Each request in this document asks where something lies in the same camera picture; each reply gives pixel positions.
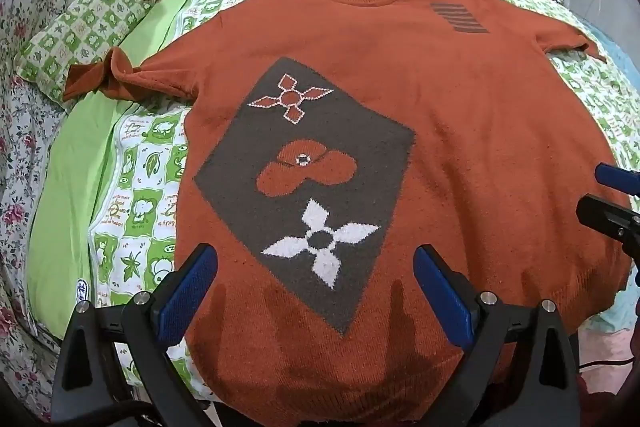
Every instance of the silver screw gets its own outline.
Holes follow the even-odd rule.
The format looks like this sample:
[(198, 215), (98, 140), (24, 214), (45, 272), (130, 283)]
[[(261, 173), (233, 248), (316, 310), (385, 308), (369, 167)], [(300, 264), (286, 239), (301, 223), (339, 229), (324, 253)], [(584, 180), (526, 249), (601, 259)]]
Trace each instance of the silver screw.
[(545, 312), (553, 313), (554, 311), (556, 311), (556, 303), (550, 301), (549, 299), (545, 299), (542, 301), (542, 309)]
[(133, 302), (138, 306), (142, 306), (142, 304), (148, 303), (150, 298), (151, 298), (151, 293), (138, 292), (135, 295), (133, 295)]
[(498, 301), (498, 298), (493, 292), (482, 292), (480, 294), (480, 300), (488, 306), (493, 306)]
[(91, 302), (89, 301), (80, 301), (76, 304), (76, 311), (78, 313), (84, 313), (91, 307)]

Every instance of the green checkered pillow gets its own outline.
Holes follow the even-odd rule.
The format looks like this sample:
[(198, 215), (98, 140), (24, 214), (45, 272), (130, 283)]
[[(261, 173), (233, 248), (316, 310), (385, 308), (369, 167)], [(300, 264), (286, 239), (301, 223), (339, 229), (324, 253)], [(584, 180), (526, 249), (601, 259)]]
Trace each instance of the green checkered pillow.
[(152, 6), (153, 1), (143, 0), (75, 0), (23, 46), (14, 60), (15, 71), (70, 110), (72, 102), (62, 102), (69, 66), (102, 60)]

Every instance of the sweater sleeve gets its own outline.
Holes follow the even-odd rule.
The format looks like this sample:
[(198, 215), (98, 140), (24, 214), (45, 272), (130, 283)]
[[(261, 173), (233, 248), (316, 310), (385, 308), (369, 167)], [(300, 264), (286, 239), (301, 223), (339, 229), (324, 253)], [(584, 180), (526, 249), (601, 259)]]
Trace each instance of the sweater sleeve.
[(518, 8), (507, 1), (480, 1), (503, 26), (526, 39), (533, 40), (545, 53), (555, 50), (580, 50), (606, 62), (598, 51), (598, 45), (578, 28), (557, 19)]
[(108, 98), (139, 102), (155, 92), (195, 100), (199, 82), (220, 42), (220, 15), (192, 30), (134, 68), (120, 48), (112, 48), (104, 61), (69, 69), (63, 100), (99, 89)]

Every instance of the light blue fabric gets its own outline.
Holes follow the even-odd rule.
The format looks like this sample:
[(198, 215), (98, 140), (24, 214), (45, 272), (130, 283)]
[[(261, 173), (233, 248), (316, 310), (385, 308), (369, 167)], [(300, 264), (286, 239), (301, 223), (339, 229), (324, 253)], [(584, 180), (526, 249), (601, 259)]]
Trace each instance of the light blue fabric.
[(607, 53), (613, 59), (614, 64), (618, 67), (620, 71), (622, 71), (625, 76), (629, 79), (629, 82), (640, 91), (640, 72), (638, 68), (634, 65), (631, 57), (627, 55), (620, 46), (617, 45), (614, 41), (612, 41), (609, 37), (607, 37), (602, 31), (596, 28), (596, 26), (592, 25), (590, 22), (582, 20), (585, 26), (590, 29), (591, 33), (600, 41), (600, 43), (604, 46)]
[[(622, 51), (614, 41), (597, 29), (596, 26), (585, 20), (582, 22), (604, 46), (604, 49), (606, 49), (618, 69), (622, 71), (629, 79), (629, 82), (640, 91), (640, 73), (631, 58)], [(626, 282), (626, 289), (617, 293), (616, 300), (611, 308), (598, 315), (594, 315), (587, 321), (586, 326), (588, 328), (604, 333), (614, 333), (615, 331), (623, 329), (632, 330), (634, 328), (637, 318), (636, 302), (638, 302), (640, 298), (640, 288), (636, 285), (635, 280), (637, 273), (638, 268), (634, 266)]]

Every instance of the sweater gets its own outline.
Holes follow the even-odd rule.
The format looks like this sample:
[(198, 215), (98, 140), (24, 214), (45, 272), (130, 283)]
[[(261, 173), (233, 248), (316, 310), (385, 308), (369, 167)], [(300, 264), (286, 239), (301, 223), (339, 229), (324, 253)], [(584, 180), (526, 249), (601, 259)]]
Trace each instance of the sweater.
[(569, 333), (628, 276), (575, 217), (609, 145), (545, 52), (602, 59), (576, 28), (502, 0), (247, 0), (92, 89), (194, 100), (180, 265), (216, 280), (186, 335), (205, 382), (267, 427), (417, 419), (460, 359), (412, 271), (432, 244), (479, 291), (555, 301)]

